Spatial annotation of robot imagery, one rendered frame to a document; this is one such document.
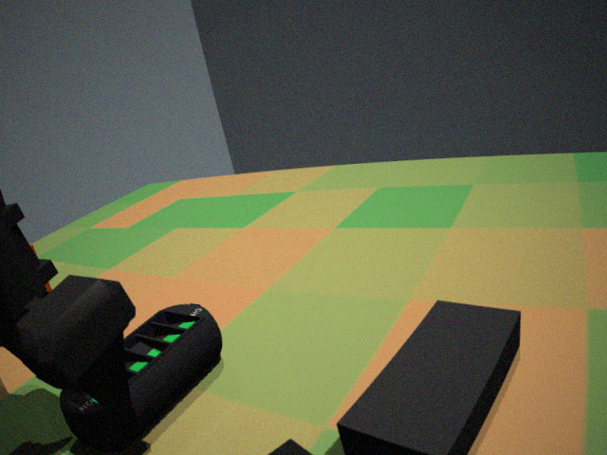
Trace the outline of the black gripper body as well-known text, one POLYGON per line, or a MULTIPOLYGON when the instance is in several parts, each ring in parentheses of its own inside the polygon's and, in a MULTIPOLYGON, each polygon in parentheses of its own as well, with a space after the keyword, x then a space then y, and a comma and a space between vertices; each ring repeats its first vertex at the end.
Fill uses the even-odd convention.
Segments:
POLYGON ((119 281, 59 273, 38 259, 17 223, 18 204, 0 196, 0 326, 14 322, 12 350, 35 375, 63 389, 75 382, 136 315, 119 281))

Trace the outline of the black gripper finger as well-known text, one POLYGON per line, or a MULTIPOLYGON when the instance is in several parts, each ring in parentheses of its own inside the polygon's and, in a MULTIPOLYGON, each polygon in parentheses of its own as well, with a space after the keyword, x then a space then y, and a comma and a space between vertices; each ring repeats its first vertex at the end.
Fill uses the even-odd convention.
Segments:
POLYGON ((132 408, 123 344, 123 331, 127 326, 73 384, 120 419, 124 419, 132 408))
MULTIPOLYGON (((18 322, 18 321, 19 320, 17 320, 16 322, 18 322)), ((18 358, 18 356, 12 350, 12 341, 13 341, 12 337, 13 337, 13 330, 14 330, 13 326, 16 324, 16 322, 14 322, 14 324, 12 324, 11 327, 9 327, 8 329, 5 329, 0 326, 0 332, 3 334, 2 339, 0 339, 0 347, 6 348, 14 356, 16 356, 18 358)))

